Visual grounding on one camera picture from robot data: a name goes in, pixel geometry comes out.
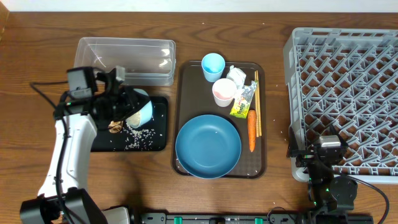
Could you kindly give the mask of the brown mushroom piece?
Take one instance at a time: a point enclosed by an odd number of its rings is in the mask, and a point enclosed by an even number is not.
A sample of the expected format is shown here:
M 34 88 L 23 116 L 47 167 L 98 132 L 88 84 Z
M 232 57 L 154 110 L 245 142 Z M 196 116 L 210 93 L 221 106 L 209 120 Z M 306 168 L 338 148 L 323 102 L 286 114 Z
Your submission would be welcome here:
M 119 133 L 123 128 L 123 121 L 112 121 L 108 125 L 108 130 L 110 133 Z

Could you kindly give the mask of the light blue bowl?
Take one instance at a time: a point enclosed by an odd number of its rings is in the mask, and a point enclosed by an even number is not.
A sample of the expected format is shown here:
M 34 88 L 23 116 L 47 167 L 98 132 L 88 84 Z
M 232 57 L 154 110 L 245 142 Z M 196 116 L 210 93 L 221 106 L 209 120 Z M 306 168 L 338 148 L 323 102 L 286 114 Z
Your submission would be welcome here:
M 135 88 L 134 91 L 146 96 L 146 99 L 149 100 L 137 113 L 124 120 L 128 126 L 137 129 L 150 121 L 153 115 L 153 107 L 146 91 L 138 88 Z

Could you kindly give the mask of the orange carrot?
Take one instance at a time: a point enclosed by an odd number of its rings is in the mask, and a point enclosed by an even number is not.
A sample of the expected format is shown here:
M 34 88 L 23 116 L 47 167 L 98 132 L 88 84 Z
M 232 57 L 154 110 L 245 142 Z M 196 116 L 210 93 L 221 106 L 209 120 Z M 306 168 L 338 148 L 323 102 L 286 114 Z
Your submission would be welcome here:
M 248 140 L 249 140 L 249 150 L 254 152 L 256 147 L 256 125 L 257 116 L 255 110 L 249 110 L 247 115 L 247 126 L 248 126 Z

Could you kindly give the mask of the dark blue plate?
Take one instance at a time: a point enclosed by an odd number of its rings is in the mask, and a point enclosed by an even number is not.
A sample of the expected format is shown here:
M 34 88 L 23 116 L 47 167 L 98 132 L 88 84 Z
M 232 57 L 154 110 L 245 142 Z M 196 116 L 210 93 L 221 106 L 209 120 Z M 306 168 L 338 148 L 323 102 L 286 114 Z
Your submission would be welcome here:
M 217 179 L 232 171 L 241 157 L 237 129 L 220 116 L 205 114 L 187 121 L 177 134 L 175 152 L 181 166 L 201 179 Z

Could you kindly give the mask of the light blue cup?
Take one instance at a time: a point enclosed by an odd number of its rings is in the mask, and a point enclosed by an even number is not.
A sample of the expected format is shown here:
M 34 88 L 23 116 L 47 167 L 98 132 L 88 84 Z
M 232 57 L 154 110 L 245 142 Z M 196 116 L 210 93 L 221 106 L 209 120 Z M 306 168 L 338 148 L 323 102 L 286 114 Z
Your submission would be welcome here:
M 220 54 L 209 53 L 203 57 L 201 67 L 206 80 L 215 82 L 222 76 L 225 60 Z

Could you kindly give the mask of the pink cup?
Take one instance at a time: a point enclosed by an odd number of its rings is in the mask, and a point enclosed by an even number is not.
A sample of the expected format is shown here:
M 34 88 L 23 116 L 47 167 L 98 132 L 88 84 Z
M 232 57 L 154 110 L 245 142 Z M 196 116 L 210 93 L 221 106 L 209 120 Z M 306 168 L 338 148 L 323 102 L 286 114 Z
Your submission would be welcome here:
M 227 107 L 234 99 L 236 91 L 235 83 L 227 78 L 217 80 L 212 87 L 215 103 L 220 107 Z

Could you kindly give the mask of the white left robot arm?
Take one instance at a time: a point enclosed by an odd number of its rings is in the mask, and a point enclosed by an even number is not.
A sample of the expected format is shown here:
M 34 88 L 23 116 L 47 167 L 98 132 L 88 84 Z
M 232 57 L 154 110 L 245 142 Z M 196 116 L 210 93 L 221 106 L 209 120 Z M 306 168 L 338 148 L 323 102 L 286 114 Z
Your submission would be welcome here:
M 125 121 L 150 102 L 143 91 L 123 86 L 124 67 L 110 72 L 96 67 L 67 70 L 69 89 L 54 108 L 56 141 L 49 171 L 35 199 L 24 201 L 22 223 L 130 223 L 129 210 L 102 211 L 87 192 L 88 166 L 99 130 Z

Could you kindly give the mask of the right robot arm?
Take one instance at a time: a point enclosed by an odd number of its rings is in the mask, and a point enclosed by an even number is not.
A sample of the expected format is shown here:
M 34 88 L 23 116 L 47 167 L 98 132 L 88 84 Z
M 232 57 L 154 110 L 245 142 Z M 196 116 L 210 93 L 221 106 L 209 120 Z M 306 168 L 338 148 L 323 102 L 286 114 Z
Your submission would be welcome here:
M 298 214 L 295 223 L 348 223 L 346 212 L 354 209 L 358 184 L 341 175 L 336 177 L 332 169 L 346 153 L 346 141 L 332 126 L 329 135 L 320 136 L 306 150 L 299 149 L 293 128 L 289 138 L 287 156 L 295 159 L 296 167 L 306 168 L 308 198 L 315 206 Z

